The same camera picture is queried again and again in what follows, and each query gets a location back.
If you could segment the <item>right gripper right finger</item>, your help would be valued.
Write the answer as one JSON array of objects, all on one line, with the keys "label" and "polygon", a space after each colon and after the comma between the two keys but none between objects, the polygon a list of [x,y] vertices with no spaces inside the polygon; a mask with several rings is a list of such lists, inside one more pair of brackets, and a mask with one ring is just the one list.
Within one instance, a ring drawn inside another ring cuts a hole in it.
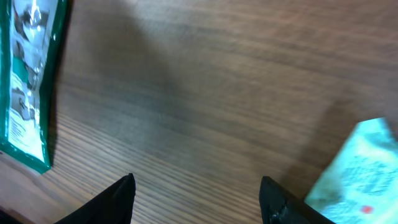
[{"label": "right gripper right finger", "polygon": [[263,224],[334,224],[269,176],[261,179],[259,204]]}]

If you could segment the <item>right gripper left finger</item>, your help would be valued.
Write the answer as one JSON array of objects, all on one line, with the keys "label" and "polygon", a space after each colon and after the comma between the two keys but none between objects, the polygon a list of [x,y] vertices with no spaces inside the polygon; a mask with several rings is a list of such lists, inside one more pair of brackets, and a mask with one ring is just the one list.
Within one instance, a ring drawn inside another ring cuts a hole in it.
[{"label": "right gripper left finger", "polygon": [[130,224],[135,195],[135,179],[129,173],[56,224]]}]

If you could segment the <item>mint green wipes packet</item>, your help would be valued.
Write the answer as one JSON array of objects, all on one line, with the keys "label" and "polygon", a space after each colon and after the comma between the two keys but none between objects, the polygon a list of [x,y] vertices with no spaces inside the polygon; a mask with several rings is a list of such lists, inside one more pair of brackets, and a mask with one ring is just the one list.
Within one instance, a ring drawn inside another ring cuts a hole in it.
[{"label": "mint green wipes packet", "polygon": [[355,126],[305,203],[334,223],[397,223],[397,140],[384,118]]}]

